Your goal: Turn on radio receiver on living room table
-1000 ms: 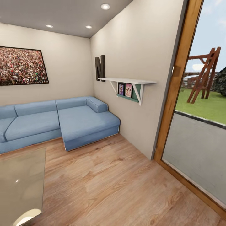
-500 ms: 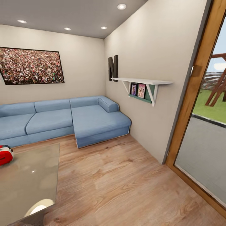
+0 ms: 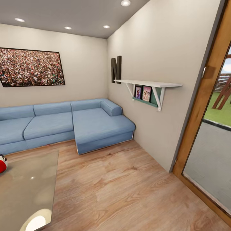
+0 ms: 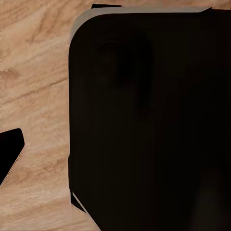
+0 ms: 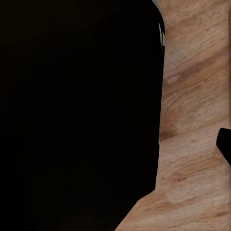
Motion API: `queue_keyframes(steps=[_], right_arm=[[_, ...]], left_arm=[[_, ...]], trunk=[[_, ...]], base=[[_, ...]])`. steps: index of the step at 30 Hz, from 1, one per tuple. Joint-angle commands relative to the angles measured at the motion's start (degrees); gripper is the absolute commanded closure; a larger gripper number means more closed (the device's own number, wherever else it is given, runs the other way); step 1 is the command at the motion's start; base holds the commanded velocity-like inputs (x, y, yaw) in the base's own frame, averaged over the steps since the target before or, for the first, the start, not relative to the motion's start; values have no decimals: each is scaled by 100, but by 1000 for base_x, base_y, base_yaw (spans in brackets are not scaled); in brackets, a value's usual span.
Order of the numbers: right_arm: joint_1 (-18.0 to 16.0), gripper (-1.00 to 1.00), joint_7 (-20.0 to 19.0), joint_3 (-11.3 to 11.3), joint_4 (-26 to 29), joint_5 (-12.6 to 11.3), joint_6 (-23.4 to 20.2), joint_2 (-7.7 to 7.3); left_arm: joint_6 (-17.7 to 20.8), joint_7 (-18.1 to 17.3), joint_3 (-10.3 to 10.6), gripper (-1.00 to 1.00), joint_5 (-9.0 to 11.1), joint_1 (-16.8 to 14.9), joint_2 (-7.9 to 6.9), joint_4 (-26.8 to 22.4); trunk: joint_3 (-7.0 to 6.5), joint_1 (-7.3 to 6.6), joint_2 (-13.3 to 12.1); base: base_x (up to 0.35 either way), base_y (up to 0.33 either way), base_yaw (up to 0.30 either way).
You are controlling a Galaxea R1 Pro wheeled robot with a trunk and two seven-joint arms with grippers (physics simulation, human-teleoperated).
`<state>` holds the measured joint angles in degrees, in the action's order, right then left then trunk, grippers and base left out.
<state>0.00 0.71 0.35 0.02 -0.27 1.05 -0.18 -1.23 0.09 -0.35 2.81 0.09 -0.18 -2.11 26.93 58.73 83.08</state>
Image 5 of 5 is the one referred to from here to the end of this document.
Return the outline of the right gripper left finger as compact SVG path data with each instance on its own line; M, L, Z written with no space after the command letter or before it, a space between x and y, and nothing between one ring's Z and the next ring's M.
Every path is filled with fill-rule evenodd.
M24 146L24 137L20 128L0 133L0 184L2 184Z

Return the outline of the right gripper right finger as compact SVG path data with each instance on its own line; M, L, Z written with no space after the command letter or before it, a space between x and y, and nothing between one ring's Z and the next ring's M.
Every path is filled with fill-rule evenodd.
M216 145L231 166L231 129L220 128Z

